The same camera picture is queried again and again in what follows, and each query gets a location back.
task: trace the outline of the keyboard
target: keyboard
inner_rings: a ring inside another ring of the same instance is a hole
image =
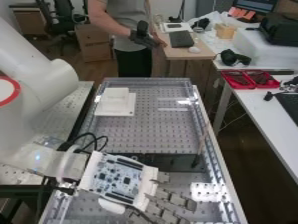
[[[298,126],[298,94],[279,93],[275,97]]]
[[[169,35],[173,48],[188,48],[194,45],[189,31],[172,32]]]

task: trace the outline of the chair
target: chair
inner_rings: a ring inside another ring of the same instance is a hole
[[[55,0],[55,8],[57,11],[53,12],[49,10],[49,4],[44,0],[36,0],[36,3],[45,18],[45,32],[55,37],[47,51],[49,51],[49,47],[60,46],[60,56],[63,56],[67,44],[78,46],[73,32],[78,20],[73,21],[72,3],[69,0]]]
[[[60,16],[60,22],[73,22],[81,23],[85,22],[85,15],[73,13],[73,5],[71,0],[53,0],[56,13]]]

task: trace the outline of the red case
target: red case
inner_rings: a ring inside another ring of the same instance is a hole
[[[267,72],[261,71],[261,70],[245,70],[243,72],[245,72],[246,76],[251,79],[251,81],[254,82],[257,88],[265,88],[265,89],[279,88],[279,82],[273,78],[273,76]],[[257,83],[254,78],[251,78],[251,74],[259,75],[261,79],[263,77],[263,80],[266,83],[263,83],[263,84]]]
[[[255,88],[255,83],[245,74],[245,72],[238,70],[226,70],[221,72],[221,75],[225,78],[226,82],[230,84],[231,88],[234,89],[254,89]],[[237,80],[237,77],[241,77],[238,79],[242,79],[243,82],[247,82],[247,84],[239,83],[239,80]]]

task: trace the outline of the cardboard box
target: cardboard box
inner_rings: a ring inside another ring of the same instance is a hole
[[[220,39],[233,39],[237,28],[225,24],[216,24],[217,37]]]
[[[76,35],[85,62],[112,59],[109,35],[90,24],[76,26]]]
[[[47,35],[45,21],[40,11],[13,11],[24,35]]]

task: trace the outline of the person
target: person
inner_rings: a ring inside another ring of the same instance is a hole
[[[149,0],[89,0],[90,23],[110,35],[114,35],[114,53],[118,64],[120,77],[150,77],[152,49],[136,38],[140,21],[150,24]],[[165,42],[153,32],[146,36],[152,46]]]

